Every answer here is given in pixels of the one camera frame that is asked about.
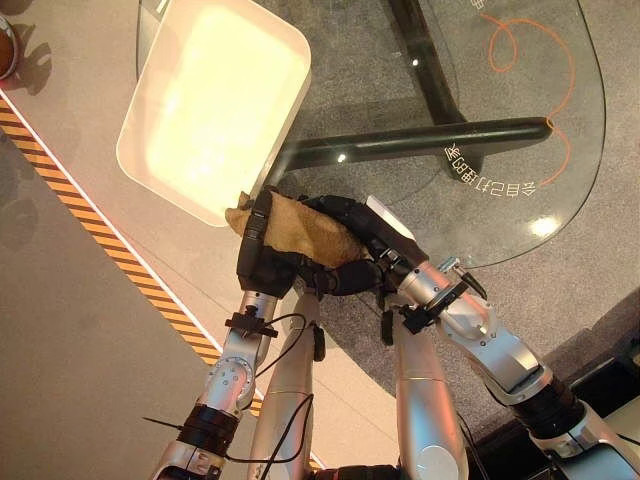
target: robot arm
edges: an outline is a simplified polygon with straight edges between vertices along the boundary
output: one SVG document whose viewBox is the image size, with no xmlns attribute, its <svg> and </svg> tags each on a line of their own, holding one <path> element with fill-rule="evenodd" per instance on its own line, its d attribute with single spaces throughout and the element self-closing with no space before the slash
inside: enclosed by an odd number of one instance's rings
<svg viewBox="0 0 640 480">
<path fill-rule="evenodd" d="M 640 478 L 638 456 L 498 321 L 484 289 L 457 259 L 434 267 L 408 229 L 398 227 L 400 222 L 375 199 L 363 205 L 327 196 L 312 204 L 356 234 L 391 284 L 388 289 L 411 300 L 401 310 L 403 326 L 418 334 L 435 323 L 494 398 L 512 410 L 534 444 L 553 457 L 568 478 Z M 458 274 L 456 281 L 445 276 L 449 270 Z"/>
</svg>

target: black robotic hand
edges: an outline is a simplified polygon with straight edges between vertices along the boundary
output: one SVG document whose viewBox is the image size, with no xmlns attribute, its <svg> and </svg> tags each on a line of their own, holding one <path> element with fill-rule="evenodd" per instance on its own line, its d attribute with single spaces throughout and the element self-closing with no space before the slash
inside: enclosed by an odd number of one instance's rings
<svg viewBox="0 0 640 480">
<path fill-rule="evenodd" d="M 346 197 L 325 195 L 305 201 L 345 225 L 367 247 L 390 288 L 429 259 L 416 241 L 398 232 L 369 206 Z"/>
<path fill-rule="evenodd" d="M 327 268 L 303 254 L 280 252 L 265 245 L 272 208 L 269 190 L 262 191 L 246 208 L 251 213 L 242 236 L 236 270 L 243 290 L 282 298 L 296 276 L 300 276 L 308 287 L 314 288 L 319 296 L 353 295 L 383 284 L 380 267 L 369 259 Z"/>
</svg>

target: orange line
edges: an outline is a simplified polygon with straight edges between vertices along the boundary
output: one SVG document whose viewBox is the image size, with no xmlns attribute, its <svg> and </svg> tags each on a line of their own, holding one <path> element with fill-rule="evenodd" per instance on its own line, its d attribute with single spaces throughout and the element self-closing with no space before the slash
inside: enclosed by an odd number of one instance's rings
<svg viewBox="0 0 640 480">
<path fill-rule="evenodd" d="M 558 178 L 558 176 L 562 172 L 564 172 L 564 170 L 567 168 L 567 165 L 569 164 L 569 160 L 571 159 L 571 142 L 569 141 L 569 138 L 564 133 L 564 131 L 562 131 L 560 128 L 556 127 L 553 124 L 553 122 L 551 121 L 551 119 L 555 115 L 560 113 L 567 106 L 567 104 L 569 103 L 569 99 L 571 98 L 571 94 L 573 93 L 573 90 L 575 88 L 575 84 L 576 84 L 576 66 L 575 66 L 575 61 L 573 59 L 573 55 L 571 55 L 571 51 L 569 50 L 569 47 L 564 42 L 564 40 L 562 40 L 560 35 L 558 35 L 556 32 L 551 30 L 549 27 L 547 27 L 545 25 L 542 25 L 542 24 L 540 24 L 538 22 L 534 22 L 533 20 L 531 20 L 529 18 L 514 18 L 514 19 L 508 20 L 506 22 L 501 22 L 500 20 L 498 20 L 496 18 L 493 18 L 493 17 L 491 17 L 489 15 L 486 15 L 484 13 L 481 13 L 480 16 L 482 18 L 484 18 L 485 20 L 488 20 L 488 21 L 490 21 L 490 22 L 492 22 L 492 23 L 494 23 L 494 24 L 496 24 L 498 26 L 496 31 L 493 32 L 493 35 L 491 35 L 491 39 L 489 40 L 489 65 L 491 66 L 491 68 L 495 72 L 497 72 L 497 73 L 508 72 L 516 64 L 516 61 L 517 61 L 517 58 L 518 58 L 518 42 L 516 41 L 515 36 L 511 32 L 511 29 L 509 28 L 510 25 L 515 25 L 515 24 L 531 25 L 531 26 L 537 28 L 538 30 L 541 30 L 542 32 L 544 32 L 547 35 L 549 35 L 564 50 L 564 53 L 567 56 L 567 60 L 569 61 L 569 87 L 567 88 L 567 93 L 565 94 L 564 98 L 562 99 L 562 102 L 560 102 L 547 115 L 547 125 L 553 131 L 553 133 L 557 134 L 560 137 L 560 139 L 563 141 L 563 143 L 565 145 L 565 159 L 564 159 L 564 162 L 562 163 L 562 165 L 560 166 L 560 168 L 558 170 L 556 170 L 553 175 L 551 175 L 549 178 L 547 178 L 547 179 L 543 180 L 542 182 L 540 182 L 541 186 L 547 185 L 547 184 L 553 182 L 556 178 Z M 509 36 L 509 40 L 511 41 L 511 48 L 512 48 L 512 51 L 513 51 L 513 55 L 511 57 L 511 61 L 505 67 L 498 67 L 495 64 L 495 60 L 494 60 L 494 48 L 495 48 L 496 39 L 497 39 L 498 35 L 500 34 L 500 32 L 502 32 L 502 31 L 506 32 L 507 35 Z"/>
</svg>

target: black metal frame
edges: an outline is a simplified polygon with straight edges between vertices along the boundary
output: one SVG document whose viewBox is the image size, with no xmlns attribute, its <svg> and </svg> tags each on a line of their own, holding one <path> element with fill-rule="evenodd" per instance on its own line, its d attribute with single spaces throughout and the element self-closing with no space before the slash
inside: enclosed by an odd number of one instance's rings
<svg viewBox="0 0 640 480">
<path fill-rule="evenodd" d="M 388 4 L 435 126 L 285 143 L 267 184 L 277 183 L 287 171 L 314 166 L 414 155 L 443 157 L 443 149 L 454 143 L 465 147 L 465 162 L 479 173 L 485 155 L 527 147 L 551 135 L 543 117 L 467 122 L 451 95 L 419 1 L 388 0 Z M 453 166 L 445 164 L 457 178 Z"/>
</svg>

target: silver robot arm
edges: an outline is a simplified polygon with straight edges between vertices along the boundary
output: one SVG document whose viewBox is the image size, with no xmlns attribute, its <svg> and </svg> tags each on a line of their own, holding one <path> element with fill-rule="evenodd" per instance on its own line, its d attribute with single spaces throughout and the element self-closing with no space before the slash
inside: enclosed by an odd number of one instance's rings
<svg viewBox="0 0 640 480">
<path fill-rule="evenodd" d="M 239 309 L 265 323 L 273 318 L 277 298 L 260 292 L 244 293 Z M 209 371 L 202 394 L 196 400 L 178 439 L 165 449 L 152 480 L 183 478 L 185 473 L 220 477 L 227 449 L 255 392 L 256 369 L 264 361 L 270 337 L 230 328 L 220 359 Z"/>
<path fill-rule="evenodd" d="M 445 262 L 442 270 L 464 274 L 456 260 Z M 441 336 L 461 350 L 494 398 L 513 411 L 534 444 L 568 478 L 640 478 L 638 456 L 497 320 L 490 304 L 468 291 L 453 301 L 447 298 L 456 286 L 425 261 L 405 277 L 398 292 L 427 310 L 447 303 L 435 320 Z"/>
</svg>

